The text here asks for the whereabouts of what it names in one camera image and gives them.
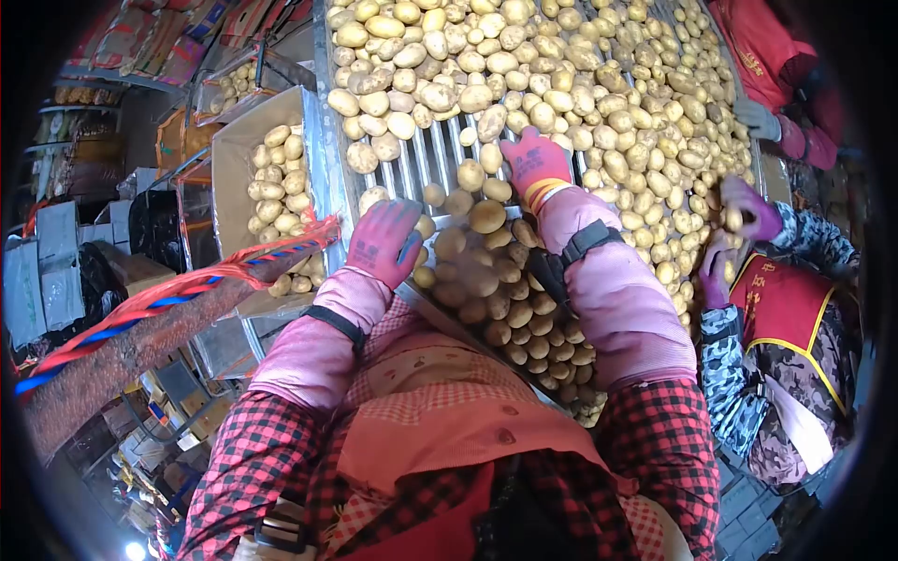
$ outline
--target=yellow trim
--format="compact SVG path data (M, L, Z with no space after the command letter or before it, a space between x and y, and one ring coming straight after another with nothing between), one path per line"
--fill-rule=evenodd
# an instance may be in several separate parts
M832 291L835 290L836 287L833 286L826 293L826 297L823 298L823 303L820 304L820 311L817 312L817 321L814 322L814 330L811 331L811 341L807 344L807 352L810 353L811 349L814 348L814 342L817 340L817 330L820 328L820 322L823 321L823 312L826 310L826 304L830 301L830 296L832 296Z
M752 262L752 259L758 257L759 255L761 255L761 254L760 253L752 253L752 255L748 256L748 259L745 260L745 264L742 265L742 270L739 271L739 276L737 276L735 278L735 281L733 281L733 285L730 286L730 295L731 296L733 295L733 289L735 288L735 286L739 284L740 280L742 280L743 273L745 272L746 269L748 269L748 264Z
M841 399L839 399L839 396L836 395L836 390L832 387L832 384L830 384L829 379L826 378L826 374L823 373L823 368L820 367L820 364L817 363L817 361L811 356L811 354L809 352L805 351L805 349L801 348L800 346L792 345L788 341L784 341L782 339L775 339L772 337L755 339L754 341L752 341L751 343L748 344L748 346L745 348L745 352L748 353L749 349L751 349L755 345L760 345L761 343L772 343L773 345L784 346L785 348L793 350L796 353L799 353L800 355L802 355L804 358L806 358L808 360L808 362L810 362L811 365L814 367L814 369L817 371L817 376L823 382L823 385L826 386L826 389L830 392L830 395L835 400L836 406L839 408L841 413L844 416L848 416L848 411L846 411L845 405L841 402Z

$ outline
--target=red work glove with yellow cuff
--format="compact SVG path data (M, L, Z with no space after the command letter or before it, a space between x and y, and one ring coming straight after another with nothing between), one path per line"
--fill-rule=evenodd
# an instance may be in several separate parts
M499 148L511 165L511 183L518 196L539 216L542 205L572 178L570 154L548 138L540 136L536 127L525 127L517 143L503 140Z

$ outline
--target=red jacket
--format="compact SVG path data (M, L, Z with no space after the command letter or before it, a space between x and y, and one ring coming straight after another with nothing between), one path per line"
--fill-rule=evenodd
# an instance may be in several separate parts
M819 66L814 48L795 39L766 0L717 0L709 9L734 54L745 93L779 119L783 152L830 169L841 142L841 106L836 89L831 85L821 87L804 104L811 127L801 127L779 113Z

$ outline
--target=red vest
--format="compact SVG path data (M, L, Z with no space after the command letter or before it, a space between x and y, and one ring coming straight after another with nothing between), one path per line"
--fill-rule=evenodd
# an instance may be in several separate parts
M812 271L752 253L730 291L730 303L743 310L743 348L770 343L806 358L842 413L845 407L816 359L814 340L834 286Z
M735 58L748 97L770 111L792 102L777 77L798 53L817 56L814 48L792 38L765 0L717 0L709 7Z

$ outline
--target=red checkered shirt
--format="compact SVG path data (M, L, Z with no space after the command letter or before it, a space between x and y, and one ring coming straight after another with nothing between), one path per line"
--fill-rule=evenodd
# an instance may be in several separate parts
M351 497L337 473L353 415L328 421L261 391L241 396L222 423L209 469L193 495L179 553L185 559L230 559L241 535L279 496L305 506L317 536L337 521ZM636 478L639 492L661 504L697 559L713 559L718 472L708 412L695 382L661 381L617 390L597 425L596 447L615 473ZM497 474L507 460L497 461ZM396 500L339 549L371 546L459 504L477 469L408 476ZM582 558L639 559L609 476L572 453L522 455L526 478L548 516L568 529Z

